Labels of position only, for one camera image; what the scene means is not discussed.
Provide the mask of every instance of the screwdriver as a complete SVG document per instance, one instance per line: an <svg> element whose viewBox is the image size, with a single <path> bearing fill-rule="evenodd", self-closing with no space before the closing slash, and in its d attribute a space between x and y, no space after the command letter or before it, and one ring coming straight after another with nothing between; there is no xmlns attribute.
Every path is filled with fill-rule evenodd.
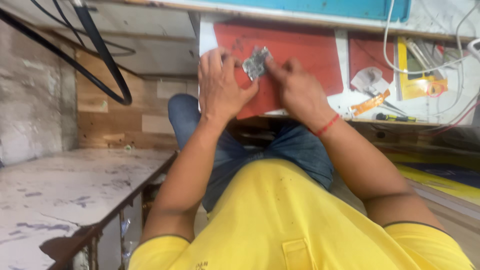
<svg viewBox="0 0 480 270"><path fill-rule="evenodd" d="M416 122L417 118L412 116L395 116L392 114L377 114L377 120L399 121L399 122Z"/></svg>

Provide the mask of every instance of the left hand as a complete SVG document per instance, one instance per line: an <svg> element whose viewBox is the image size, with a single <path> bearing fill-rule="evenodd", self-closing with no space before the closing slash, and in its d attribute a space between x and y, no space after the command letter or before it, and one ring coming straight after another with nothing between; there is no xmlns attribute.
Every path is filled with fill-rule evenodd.
<svg viewBox="0 0 480 270"><path fill-rule="evenodd" d="M258 79L247 89L239 87L233 71L240 66L241 61L224 47L210 50L201 56L198 65L201 119L211 121L223 129L258 92Z"/></svg>

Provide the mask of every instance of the right hand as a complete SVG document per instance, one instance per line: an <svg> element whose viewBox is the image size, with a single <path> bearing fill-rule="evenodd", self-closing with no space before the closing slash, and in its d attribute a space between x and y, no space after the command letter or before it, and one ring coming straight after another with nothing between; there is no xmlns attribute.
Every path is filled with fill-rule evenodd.
<svg viewBox="0 0 480 270"><path fill-rule="evenodd" d="M336 115L319 81L306 72L297 58L280 67L272 58L265 61L270 74L280 83L280 100L287 112L316 132Z"/></svg>

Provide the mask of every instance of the person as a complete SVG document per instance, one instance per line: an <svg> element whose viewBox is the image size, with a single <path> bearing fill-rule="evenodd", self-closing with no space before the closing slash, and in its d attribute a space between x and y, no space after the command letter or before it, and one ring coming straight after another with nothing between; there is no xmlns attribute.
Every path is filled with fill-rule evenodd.
<svg viewBox="0 0 480 270"><path fill-rule="evenodd" d="M197 99L168 115L181 152L148 215L130 270L464 270L472 264L396 167L330 108L301 63L265 64L298 120L263 152L224 129L258 91L241 89L225 48L200 58ZM335 168L368 216L330 194ZM209 221L195 238L202 202Z"/></svg>

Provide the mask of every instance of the finger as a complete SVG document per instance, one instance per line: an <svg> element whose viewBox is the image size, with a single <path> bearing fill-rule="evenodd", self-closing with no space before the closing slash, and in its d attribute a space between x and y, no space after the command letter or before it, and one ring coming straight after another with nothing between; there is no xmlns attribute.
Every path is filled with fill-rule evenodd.
<svg viewBox="0 0 480 270"><path fill-rule="evenodd" d="M220 72L222 71L222 56L226 57L230 55L230 51L225 47L218 47L210 51L209 59L209 71Z"/></svg>
<svg viewBox="0 0 480 270"><path fill-rule="evenodd" d="M200 68L202 70L202 73L203 75L207 75L208 74L208 63L209 63L209 54L210 54L210 51L204 53L201 57L200 57Z"/></svg>
<svg viewBox="0 0 480 270"><path fill-rule="evenodd" d="M291 72L300 72L303 71L303 66L296 57L291 57L285 62L285 66Z"/></svg>
<svg viewBox="0 0 480 270"><path fill-rule="evenodd" d="M203 74L202 74L202 68L200 64L197 66L197 76L198 76L198 81L201 81L203 78Z"/></svg>
<svg viewBox="0 0 480 270"><path fill-rule="evenodd" d="M271 57L265 60L265 66L270 74L280 82L284 82L287 79L288 71L279 67Z"/></svg>
<svg viewBox="0 0 480 270"><path fill-rule="evenodd" d="M235 70L235 67L241 66L241 61L237 57L233 55L229 55L224 61L223 61L223 73L232 75L233 76L233 71Z"/></svg>
<svg viewBox="0 0 480 270"><path fill-rule="evenodd" d="M250 99L252 99L260 89L260 79L256 78L252 81L252 85L243 91L244 101L247 103Z"/></svg>

